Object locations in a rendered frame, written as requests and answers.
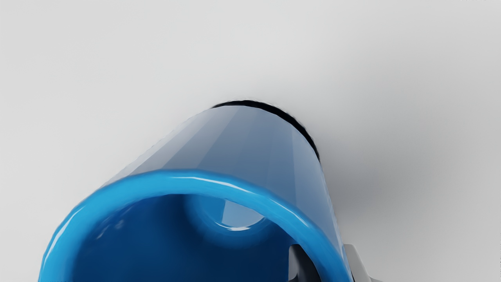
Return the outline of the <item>blue faceted mug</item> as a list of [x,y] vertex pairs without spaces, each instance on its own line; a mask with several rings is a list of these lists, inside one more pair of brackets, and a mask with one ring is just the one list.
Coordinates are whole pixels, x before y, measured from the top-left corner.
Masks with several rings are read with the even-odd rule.
[[55,231],[39,282],[288,282],[300,245],[353,282],[318,152],[288,114],[234,101],[197,114]]

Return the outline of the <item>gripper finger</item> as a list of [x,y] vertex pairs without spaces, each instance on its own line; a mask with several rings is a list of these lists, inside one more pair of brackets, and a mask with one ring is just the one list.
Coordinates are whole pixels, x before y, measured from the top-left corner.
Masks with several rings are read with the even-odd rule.
[[[356,247],[352,244],[344,244],[344,250],[348,260],[353,282],[383,282],[371,277],[366,270]],[[288,282],[328,282],[322,280],[313,261],[303,248],[293,244],[289,248],[288,259]]]

